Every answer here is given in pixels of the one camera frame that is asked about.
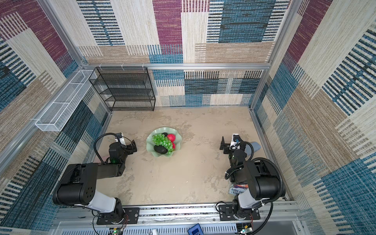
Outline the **green fake grape bunch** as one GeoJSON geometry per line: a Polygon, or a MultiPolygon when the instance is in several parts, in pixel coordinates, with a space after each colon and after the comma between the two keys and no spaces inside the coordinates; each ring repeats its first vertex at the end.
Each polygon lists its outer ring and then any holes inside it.
{"type": "Polygon", "coordinates": [[[172,142],[162,133],[154,135],[152,137],[152,141],[157,146],[164,146],[168,150],[168,153],[174,151],[174,149],[172,148],[172,142]]]}

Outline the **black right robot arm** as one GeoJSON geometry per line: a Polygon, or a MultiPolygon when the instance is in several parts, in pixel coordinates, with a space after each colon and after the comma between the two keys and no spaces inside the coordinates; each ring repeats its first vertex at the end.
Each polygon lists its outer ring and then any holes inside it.
{"type": "Polygon", "coordinates": [[[232,135],[230,143],[222,138],[219,149],[228,155],[230,163],[225,179],[247,187],[230,205],[220,203],[216,206],[220,220],[260,219],[259,208],[286,194],[281,171],[269,159],[254,158],[254,153],[261,149],[260,144],[243,141],[238,134],[232,135]]]}

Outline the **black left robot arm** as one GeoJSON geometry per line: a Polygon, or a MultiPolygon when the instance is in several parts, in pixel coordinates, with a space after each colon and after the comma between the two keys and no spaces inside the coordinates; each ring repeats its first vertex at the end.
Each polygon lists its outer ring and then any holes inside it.
{"type": "Polygon", "coordinates": [[[138,222],[139,208],[125,209],[119,198],[109,197],[97,190],[97,180],[120,177],[125,171],[129,155],[137,152],[135,141],[130,141],[122,133],[112,133],[116,141],[109,145],[109,157],[100,156],[95,140],[93,149],[99,158],[98,163],[70,164],[63,173],[52,197],[53,203],[61,206],[74,206],[97,212],[97,225],[126,225],[138,222]]]}

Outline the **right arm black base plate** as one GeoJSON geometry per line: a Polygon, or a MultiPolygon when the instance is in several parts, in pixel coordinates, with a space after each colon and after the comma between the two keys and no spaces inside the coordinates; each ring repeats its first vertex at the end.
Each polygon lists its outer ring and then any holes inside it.
{"type": "Polygon", "coordinates": [[[233,206],[226,204],[218,204],[215,208],[219,212],[221,221],[260,219],[260,214],[257,210],[239,209],[234,212],[233,206]]]}

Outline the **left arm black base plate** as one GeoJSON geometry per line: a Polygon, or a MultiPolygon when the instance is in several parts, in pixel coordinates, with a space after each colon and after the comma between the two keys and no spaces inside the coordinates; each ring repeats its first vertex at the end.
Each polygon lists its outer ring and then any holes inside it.
{"type": "Polygon", "coordinates": [[[137,224],[140,208],[123,208],[120,212],[100,213],[96,225],[137,224]]]}

